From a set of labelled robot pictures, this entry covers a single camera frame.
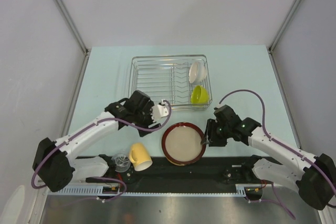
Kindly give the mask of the yellow mug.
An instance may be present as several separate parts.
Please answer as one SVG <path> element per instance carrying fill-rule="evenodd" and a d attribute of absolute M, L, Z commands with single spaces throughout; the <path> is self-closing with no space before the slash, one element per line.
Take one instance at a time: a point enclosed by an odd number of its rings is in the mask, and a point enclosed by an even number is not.
<path fill-rule="evenodd" d="M 136 172 L 148 169 L 152 164 L 152 158 L 142 143 L 132 144 L 129 151 L 129 160 Z"/>

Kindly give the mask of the red rimmed beige plate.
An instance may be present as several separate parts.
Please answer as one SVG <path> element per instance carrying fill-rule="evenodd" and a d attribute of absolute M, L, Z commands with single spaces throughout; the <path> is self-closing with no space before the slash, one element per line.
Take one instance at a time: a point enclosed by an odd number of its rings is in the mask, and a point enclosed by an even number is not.
<path fill-rule="evenodd" d="M 204 134 L 195 124 L 180 122 L 171 125 L 161 139 L 166 159 L 176 166 L 186 166 L 199 161 L 206 145 L 201 144 Z"/>

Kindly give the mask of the lime green bowl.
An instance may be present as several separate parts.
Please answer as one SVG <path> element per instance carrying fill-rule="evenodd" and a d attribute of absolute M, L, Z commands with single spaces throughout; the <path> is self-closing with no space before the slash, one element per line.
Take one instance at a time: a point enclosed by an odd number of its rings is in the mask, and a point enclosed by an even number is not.
<path fill-rule="evenodd" d="M 196 86 L 191 95 L 192 104 L 205 104 L 209 101 L 207 90 L 203 86 Z"/>

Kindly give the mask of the chrome wire dish rack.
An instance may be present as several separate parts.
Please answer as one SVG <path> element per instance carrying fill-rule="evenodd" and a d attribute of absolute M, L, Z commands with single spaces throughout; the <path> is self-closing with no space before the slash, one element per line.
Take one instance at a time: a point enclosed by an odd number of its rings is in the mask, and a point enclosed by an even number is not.
<path fill-rule="evenodd" d="M 189 71 L 198 62 L 206 70 L 206 78 L 190 83 Z M 199 85 L 205 88 L 208 101 L 191 102 L 192 92 Z M 154 103 L 167 99 L 174 110 L 206 110 L 212 102 L 211 82 L 205 55 L 138 56 L 131 61 L 129 95 L 135 90 L 147 94 Z"/>

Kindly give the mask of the white bowl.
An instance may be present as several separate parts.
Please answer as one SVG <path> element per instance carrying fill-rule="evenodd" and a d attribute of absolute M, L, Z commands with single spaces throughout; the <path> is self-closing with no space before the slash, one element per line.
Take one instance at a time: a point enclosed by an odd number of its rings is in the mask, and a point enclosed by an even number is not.
<path fill-rule="evenodd" d="M 189 83 L 200 83 L 206 78 L 206 76 L 207 70 L 205 65 L 199 61 L 193 62 L 189 70 Z"/>

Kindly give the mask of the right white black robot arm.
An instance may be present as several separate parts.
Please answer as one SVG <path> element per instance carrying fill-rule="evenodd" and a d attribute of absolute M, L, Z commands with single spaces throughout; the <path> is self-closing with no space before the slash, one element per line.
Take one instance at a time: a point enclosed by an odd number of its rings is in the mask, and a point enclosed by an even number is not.
<path fill-rule="evenodd" d="M 254 119 L 240 119 L 228 105 L 216 108 L 214 115 L 214 119 L 207 120 L 202 144 L 224 147 L 232 138 L 276 160 L 272 163 L 260 156 L 251 156 L 242 169 L 245 181 L 254 183 L 261 179 L 280 184 L 297 192 L 316 210 L 323 210 L 335 196 L 335 163 L 330 156 L 316 156 L 291 147 L 271 136 Z"/>

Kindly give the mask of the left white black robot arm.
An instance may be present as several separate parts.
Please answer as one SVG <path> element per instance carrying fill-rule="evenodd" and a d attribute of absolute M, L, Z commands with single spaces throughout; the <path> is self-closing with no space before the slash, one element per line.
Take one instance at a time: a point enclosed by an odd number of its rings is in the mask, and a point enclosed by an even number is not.
<path fill-rule="evenodd" d="M 169 119 L 171 106 L 167 100 L 155 104 L 142 91 L 136 90 L 129 98 L 110 103 L 91 122 L 57 140 L 45 138 L 37 147 L 32 168 L 31 186 L 40 178 L 43 187 L 52 192 L 65 188 L 71 181 L 100 177 L 105 182 L 115 178 L 116 169 L 112 160 L 104 154 L 78 159 L 86 149 L 105 136 L 130 126 L 144 137 L 162 128 L 159 120 Z"/>

